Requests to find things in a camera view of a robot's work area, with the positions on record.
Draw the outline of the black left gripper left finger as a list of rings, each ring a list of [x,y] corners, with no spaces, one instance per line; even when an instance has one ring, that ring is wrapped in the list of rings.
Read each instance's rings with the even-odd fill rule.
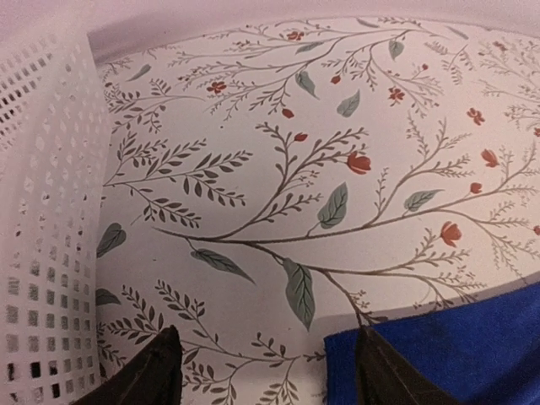
[[[107,382],[78,400],[94,404],[179,404],[182,347],[176,327],[159,332]]]

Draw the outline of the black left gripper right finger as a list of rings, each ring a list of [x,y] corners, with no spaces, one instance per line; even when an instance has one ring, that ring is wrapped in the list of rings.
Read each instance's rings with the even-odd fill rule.
[[[355,381],[359,404],[459,403],[427,380],[372,327],[359,329]]]

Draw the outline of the blue towel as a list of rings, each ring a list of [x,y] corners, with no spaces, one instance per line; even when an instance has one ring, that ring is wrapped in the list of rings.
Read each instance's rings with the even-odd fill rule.
[[[539,402],[539,285],[371,326],[458,404]],[[359,329],[325,337],[327,401],[359,404]]]

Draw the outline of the white plastic basket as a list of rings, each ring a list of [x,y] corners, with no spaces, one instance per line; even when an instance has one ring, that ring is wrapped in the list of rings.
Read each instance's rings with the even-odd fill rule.
[[[1,66],[1,401],[71,404],[100,383],[96,249],[110,120],[86,37]]]

